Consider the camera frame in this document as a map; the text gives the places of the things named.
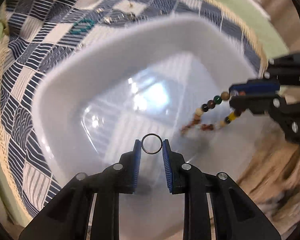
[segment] beaded bracelet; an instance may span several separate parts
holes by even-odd
[[[245,95],[245,92],[240,92],[238,95]],[[213,100],[209,100],[206,104],[203,104],[201,108],[197,108],[195,110],[194,116],[192,121],[186,125],[183,126],[181,129],[181,133],[185,134],[191,127],[194,125],[197,125],[201,121],[201,116],[209,111],[209,109],[215,108],[216,105],[219,105],[222,103],[222,101],[228,101],[230,99],[230,94],[228,92],[222,92],[220,96],[215,96]],[[218,130],[232,121],[234,121],[236,118],[240,117],[243,111],[235,109],[231,114],[229,114],[224,120],[220,121],[216,124],[202,124],[201,130],[202,131],[213,131]]]

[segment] brown bead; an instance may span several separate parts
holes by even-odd
[[[214,126],[213,126],[213,124],[202,124],[201,125],[201,130],[202,131],[213,131]]]
[[[207,111],[209,111],[209,108],[208,108],[208,105],[207,104],[203,104],[202,106],[201,106],[201,109],[202,109],[202,111],[203,112],[207,112]]]
[[[197,114],[194,115],[193,120],[201,120],[201,117]]]
[[[193,120],[192,123],[191,123],[191,126],[193,125],[197,125],[201,122],[201,120]]]
[[[213,102],[213,100],[209,100],[208,103],[207,103],[207,105],[208,105],[209,109],[215,108],[215,103]]]
[[[224,101],[228,101],[230,99],[230,94],[226,91],[221,93],[221,99]]]

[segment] blue striped fabric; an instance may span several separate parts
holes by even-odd
[[[120,8],[123,1],[137,3],[143,9],[131,16]],[[11,15],[8,21],[10,58],[6,60],[2,75],[1,122],[9,138],[9,168],[32,216],[61,189],[42,154],[33,128],[33,96],[46,73],[85,46],[83,39],[96,26],[118,30],[152,17],[193,13],[236,39],[255,70],[260,67],[260,58],[240,27],[225,19],[218,8],[202,0],[7,0],[7,11]],[[100,151],[105,152],[109,131],[98,132],[105,138],[104,145],[100,144]]]

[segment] bead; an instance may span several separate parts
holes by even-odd
[[[221,127],[224,127],[224,126],[226,126],[226,125],[227,125],[227,123],[226,123],[224,120],[220,121],[220,126],[221,126]]]
[[[191,123],[191,126],[193,125],[197,125],[201,122],[201,120],[193,120],[192,123]]]
[[[235,115],[236,117],[240,117],[241,114],[242,114],[242,111],[240,111],[240,110],[238,110],[238,109],[235,109],[235,110],[234,110],[234,115]]]
[[[193,117],[193,120],[194,121],[200,121],[201,117],[199,115],[195,114],[194,117]]]
[[[207,103],[207,105],[208,105],[209,109],[215,108],[215,103],[213,102],[213,100],[209,100],[208,103]]]
[[[230,94],[226,91],[221,93],[221,99],[224,101],[228,101],[230,99]]]
[[[196,115],[198,115],[198,116],[202,116],[202,114],[203,114],[204,112],[202,111],[202,109],[201,108],[197,108],[197,109],[195,109],[195,114]]]
[[[208,108],[208,105],[207,104],[203,104],[202,106],[201,106],[201,109],[202,109],[202,111],[203,112],[207,112],[207,111],[209,111],[209,108]]]
[[[201,125],[201,130],[202,131],[213,131],[214,126],[213,126],[213,124],[202,124]]]
[[[222,103],[222,99],[220,96],[215,96],[213,98],[213,102],[216,103],[217,105],[221,104]]]
[[[229,114],[228,118],[229,118],[229,120],[232,122],[232,121],[234,121],[237,117],[235,116],[234,112],[232,112],[231,114]]]
[[[224,119],[224,121],[225,121],[226,124],[229,124],[231,122],[231,120],[229,119],[228,116]]]

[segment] metal ring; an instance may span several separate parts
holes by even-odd
[[[159,138],[159,140],[160,140],[160,142],[161,142],[160,149],[157,150],[157,151],[155,151],[155,152],[148,152],[148,151],[144,148],[144,146],[143,146],[144,140],[145,140],[148,136],[151,136],[151,135],[153,135],[153,136]],[[158,153],[159,151],[161,151],[162,146],[163,146],[163,142],[162,142],[161,137],[160,137],[159,135],[155,134],[155,133],[148,133],[148,134],[146,134],[145,136],[143,136],[143,138],[142,138],[142,140],[141,140],[141,148],[142,148],[142,150],[144,150],[144,152],[146,152],[147,154],[156,154],[156,153]]]

